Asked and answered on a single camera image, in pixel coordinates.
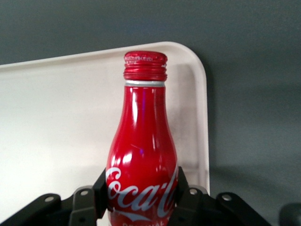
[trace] plastic tray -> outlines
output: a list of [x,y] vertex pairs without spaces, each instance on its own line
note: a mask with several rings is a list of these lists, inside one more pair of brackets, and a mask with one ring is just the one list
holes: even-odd
[[96,181],[121,116],[123,55],[137,49],[167,55],[166,110],[179,165],[209,192],[200,59],[174,42],[103,50],[0,66],[0,222],[42,194],[65,199]]

